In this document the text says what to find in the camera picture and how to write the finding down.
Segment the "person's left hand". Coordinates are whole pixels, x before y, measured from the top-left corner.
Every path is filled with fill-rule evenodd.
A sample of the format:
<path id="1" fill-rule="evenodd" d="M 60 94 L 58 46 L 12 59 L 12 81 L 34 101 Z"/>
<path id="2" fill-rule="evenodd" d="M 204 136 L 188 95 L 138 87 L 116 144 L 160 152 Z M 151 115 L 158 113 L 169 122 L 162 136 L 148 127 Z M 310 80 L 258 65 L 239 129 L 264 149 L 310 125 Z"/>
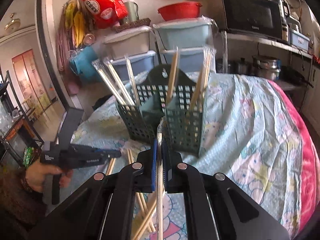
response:
<path id="1" fill-rule="evenodd" d="M 61 175 L 59 185 L 66 188 L 72 180 L 73 170 L 62 170 L 58 166 L 42 164 L 37 160 L 26 169 L 25 179 L 32 190 L 42 193 L 44 181 L 48 175 Z"/>

